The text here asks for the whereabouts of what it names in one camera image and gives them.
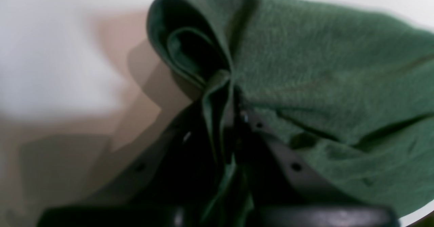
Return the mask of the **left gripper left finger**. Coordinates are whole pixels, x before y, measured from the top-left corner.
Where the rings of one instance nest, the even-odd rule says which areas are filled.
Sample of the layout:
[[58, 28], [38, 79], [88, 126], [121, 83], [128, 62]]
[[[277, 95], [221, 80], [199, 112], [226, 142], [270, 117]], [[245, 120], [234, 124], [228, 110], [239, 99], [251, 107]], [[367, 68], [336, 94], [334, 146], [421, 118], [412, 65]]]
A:
[[101, 190], [46, 210], [39, 227], [195, 227], [217, 188], [202, 105], [184, 109]]

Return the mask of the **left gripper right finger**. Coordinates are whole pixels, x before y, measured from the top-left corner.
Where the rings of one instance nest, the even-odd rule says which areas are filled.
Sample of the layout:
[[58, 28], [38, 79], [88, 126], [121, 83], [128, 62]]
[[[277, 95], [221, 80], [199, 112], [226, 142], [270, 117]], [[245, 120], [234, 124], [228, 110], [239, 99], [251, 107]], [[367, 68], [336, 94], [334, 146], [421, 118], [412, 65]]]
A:
[[313, 170], [241, 95], [233, 95], [227, 118], [231, 150], [254, 203], [245, 227], [400, 226], [390, 207], [357, 200]]

